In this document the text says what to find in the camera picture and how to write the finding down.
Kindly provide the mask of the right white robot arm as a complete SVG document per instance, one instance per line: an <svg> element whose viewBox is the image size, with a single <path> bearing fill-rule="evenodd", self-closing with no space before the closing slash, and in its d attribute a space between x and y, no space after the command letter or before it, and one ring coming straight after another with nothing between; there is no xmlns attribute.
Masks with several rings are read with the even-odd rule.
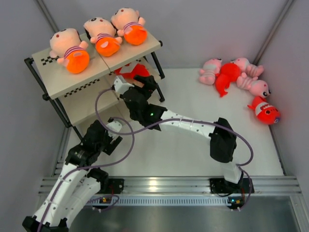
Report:
<svg viewBox="0 0 309 232"><path fill-rule="evenodd" d="M179 132L194 139L206 139L210 143L210 157L221 164L224 180L215 193L235 193L243 186L244 171L240 164L233 161L240 137L231 128L228 121L219 118L216 122L198 121L177 114L166 107L148 103L148 99L157 88L152 75L136 75L136 81L142 87L128 83L121 75L114 80L114 89L129 110L130 118L150 130Z"/></svg>

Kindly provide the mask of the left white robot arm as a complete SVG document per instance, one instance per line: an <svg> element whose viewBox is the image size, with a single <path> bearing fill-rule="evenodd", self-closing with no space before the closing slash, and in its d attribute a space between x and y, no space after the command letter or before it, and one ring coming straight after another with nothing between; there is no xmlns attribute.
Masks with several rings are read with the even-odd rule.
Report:
<svg viewBox="0 0 309 232"><path fill-rule="evenodd" d="M96 193L110 186L109 175L92 168L99 155L110 155L122 138L120 122L110 120L106 127L96 120L83 140L69 150L61 173L41 207L25 217L22 226L28 232L67 232L76 216Z"/></svg>

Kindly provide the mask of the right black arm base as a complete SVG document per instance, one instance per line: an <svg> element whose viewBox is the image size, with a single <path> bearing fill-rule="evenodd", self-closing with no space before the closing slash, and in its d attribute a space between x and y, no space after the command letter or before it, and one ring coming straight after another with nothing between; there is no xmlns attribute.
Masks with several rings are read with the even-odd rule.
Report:
<svg viewBox="0 0 309 232"><path fill-rule="evenodd" d="M255 193L253 184L248 178L241 179L237 184L228 182L224 178L211 178L210 189L211 193L224 197L232 194L249 194L249 191Z"/></svg>

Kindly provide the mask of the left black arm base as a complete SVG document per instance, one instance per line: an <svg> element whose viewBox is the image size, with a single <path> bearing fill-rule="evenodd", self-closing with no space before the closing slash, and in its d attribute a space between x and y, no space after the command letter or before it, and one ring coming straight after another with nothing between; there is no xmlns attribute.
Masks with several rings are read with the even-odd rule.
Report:
<svg viewBox="0 0 309 232"><path fill-rule="evenodd" d="M122 178L110 178L107 184L106 194L120 194L124 190L125 180Z"/></svg>

